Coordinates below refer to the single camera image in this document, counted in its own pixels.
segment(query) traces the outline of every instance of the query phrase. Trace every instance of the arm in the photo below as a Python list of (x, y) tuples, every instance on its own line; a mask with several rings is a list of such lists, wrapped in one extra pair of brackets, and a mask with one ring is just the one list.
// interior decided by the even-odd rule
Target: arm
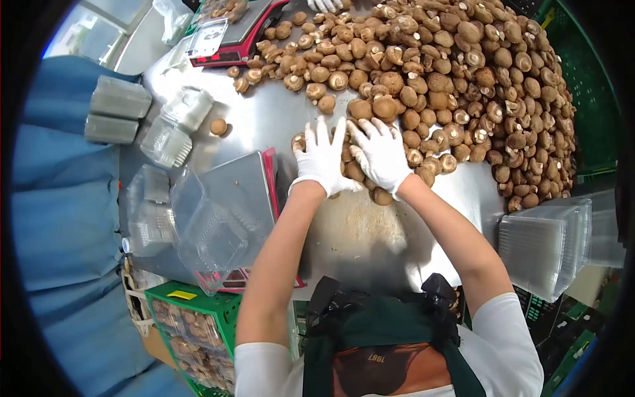
[(291, 190), (276, 226), (253, 264), (238, 313), (237, 345), (274, 342), (288, 346), (287, 305), (309, 225), (325, 197), (324, 189), (312, 180), (298, 183)]
[(348, 128), (358, 146), (351, 146), (365, 174), (396, 199), (404, 199), (423, 218), (463, 283), (470, 311), (488, 300), (513, 292), (507, 270), (485, 237), (443, 201), (408, 167), (401, 134), (378, 119), (360, 120), (360, 131)]
[(457, 270), (472, 313), (488, 300), (514, 292), (500, 257), (463, 215), (411, 174), (397, 190), (424, 220)]
[(306, 152), (294, 142), (298, 178), (291, 184), (284, 210), (251, 268), (238, 312), (237, 346), (250, 342), (288, 346), (286, 310), (313, 215), (324, 198), (342, 190), (362, 189), (340, 173), (345, 131), (342, 118), (331, 144), (324, 117), (320, 117), (317, 132), (307, 124)]

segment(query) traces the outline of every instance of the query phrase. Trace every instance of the plastic bag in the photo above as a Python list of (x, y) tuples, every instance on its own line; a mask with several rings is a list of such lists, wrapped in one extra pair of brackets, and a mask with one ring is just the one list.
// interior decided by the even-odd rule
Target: plastic bag
[(181, 0), (152, 0), (152, 6), (163, 16), (165, 31), (161, 41), (176, 45), (185, 36), (194, 13)]

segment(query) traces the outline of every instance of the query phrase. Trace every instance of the packaged mushrooms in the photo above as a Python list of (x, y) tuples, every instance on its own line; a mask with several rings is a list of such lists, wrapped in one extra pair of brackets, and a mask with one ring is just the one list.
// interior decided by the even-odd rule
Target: packaged mushrooms
[[(427, 183), (429, 174), (487, 160), (504, 186), (499, 193), (513, 196), (510, 211), (570, 194), (576, 108), (540, 24), (499, 0), (374, 3), (365, 16), (298, 12), (268, 28), (248, 62), (262, 77), (247, 74), (236, 91), (282, 80), (332, 114), (335, 96), (350, 88), (359, 98), (349, 101), (349, 116), (399, 121), (409, 165)], [(282, 41), (293, 29), (298, 43)], [(444, 128), (430, 134), (435, 124)], [(531, 175), (501, 182), (503, 170)]]

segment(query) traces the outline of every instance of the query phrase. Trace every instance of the blue cloth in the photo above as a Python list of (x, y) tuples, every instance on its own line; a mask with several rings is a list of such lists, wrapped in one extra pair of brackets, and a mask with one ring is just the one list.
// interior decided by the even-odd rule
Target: blue cloth
[(99, 75), (136, 81), (79, 57), (42, 61), (18, 130), (12, 217), (29, 303), (85, 396), (187, 396), (144, 349), (117, 269), (119, 147), (84, 141)]

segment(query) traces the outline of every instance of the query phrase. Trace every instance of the gloved hand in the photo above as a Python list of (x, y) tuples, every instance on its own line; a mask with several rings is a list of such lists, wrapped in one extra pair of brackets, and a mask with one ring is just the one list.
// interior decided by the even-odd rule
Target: gloved hand
[(403, 140), (396, 128), (389, 128), (381, 120), (359, 120), (359, 128), (352, 122), (346, 122), (357, 145), (351, 145), (351, 154), (355, 156), (361, 169), (378, 186), (383, 187), (397, 197), (397, 189), (403, 180), (412, 173), (403, 151)]
[(336, 13), (337, 10), (344, 8), (341, 0), (307, 0), (309, 8), (315, 12)]
[(306, 153), (302, 151), (299, 142), (293, 143), (293, 154), (298, 160), (298, 177), (291, 184), (289, 193), (296, 183), (303, 180), (315, 180), (322, 185), (326, 191), (326, 197), (343, 190), (354, 192), (362, 190), (362, 185), (359, 182), (345, 178), (340, 172), (345, 133), (345, 118), (338, 120), (332, 144), (329, 142), (324, 116), (317, 118), (317, 134), (311, 129), (311, 124), (307, 123), (304, 130), (304, 140), (307, 144)]

